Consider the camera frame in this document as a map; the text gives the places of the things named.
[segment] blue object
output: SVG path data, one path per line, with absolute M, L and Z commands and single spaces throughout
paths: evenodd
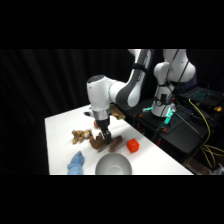
M 82 165 L 84 163 L 84 157 L 81 152 L 78 152 L 68 165 L 68 175 L 83 175 Z

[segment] red cube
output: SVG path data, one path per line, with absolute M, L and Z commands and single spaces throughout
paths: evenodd
M 127 142 L 127 148 L 131 153 L 137 152 L 139 150 L 139 143 L 135 139 L 132 139 Z

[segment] wire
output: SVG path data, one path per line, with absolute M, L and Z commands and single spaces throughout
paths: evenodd
M 208 136 L 207 136 L 207 139 L 206 139 L 205 142 L 202 144 L 202 146 L 200 146 L 199 149 L 195 152 L 195 154 L 192 156 L 192 158 L 193 158 L 193 157 L 197 154 L 197 152 L 201 149 L 202 152 L 203 152 L 203 154 L 205 155 L 205 158 L 206 158 L 206 160 L 207 160 L 209 166 L 210 166 L 211 168 L 214 168 L 214 167 L 216 166 L 216 161 L 215 161 L 215 157 L 214 157 L 214 155 L 216 155 L 216 156 L 220 156 L 220 157 L 224 157 L 224 155 L 214 153 L 214 152 L 211 151 L 211 149 L 220 151 L 220 152 L 222 152 L 222 153 L 224 153 L 224 151 L 221 150 L 221 149 L 215 148 L 215 147 L 213 147 L 213 146 L 206 145 L 206 143 L 208 142 L 208 140 L 209 140 L 209 138 L 210 138 L 210 136 L 211 136 L 211 130 L 210 130 L 210 127 L 209 127 L 208 122 L 207 122 L 207 120 L 205 119 L 204 115 L 201 113 L 201 111 L 200 111 L 200 110 L 199 110 L 199 109 L 198 109 L 198 108 L 191 102 L 190 99 L 189 99 L 189 102 L 190 102 L 190 104 L 196 109 L 196 111 L 202 116 L 202 118 L 203 118 L 203 120 L 205 121 L 206 126 L 207 126 L 207 128 L 208 128 Z M 214 166 L 212 166 L 211 162 L 209 161 L 208 156 L 206 155 L 206 152 L 209 153 L 209 154 L 211 154 L 212 159 L 213 159 Z
M 209 83 L 206 82 L 205 80 L 200 80 L 200 79 L 198 79 L 198 82 L 204 82 L 204 83 L 206 83 L 206 84 L 207 84 L 207 89 L 210 89 L 210 85 L 209 85 Z
M 183 117 L 181 117 L 178 113 L 175 112 L 175 114 L 182 120 L 184 121 L 191 129 L 193 129 L 197 134 L 200 135 L 200 137 L 203 139 L 203 136 L 197 131 L 193 126 L 191 126 Z

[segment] metal bowl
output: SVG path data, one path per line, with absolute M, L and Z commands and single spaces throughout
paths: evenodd
M 98 162 L 96 175 L 132 175 L 132 167 L 126 157 L 112 153 Z

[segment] black background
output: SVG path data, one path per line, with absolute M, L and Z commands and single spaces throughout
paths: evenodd
M 224 49 L 187 52 L 198 78 L 224 92 Z M 154 96 L 153 70 L 162 61 L 157 49 L 141 100 Z M 48 174 L 44 119 L 88 105 L 86 82 L 94 75 L 127 82 L 133 62 L 126 49 L 0 50 L 0 174 Z

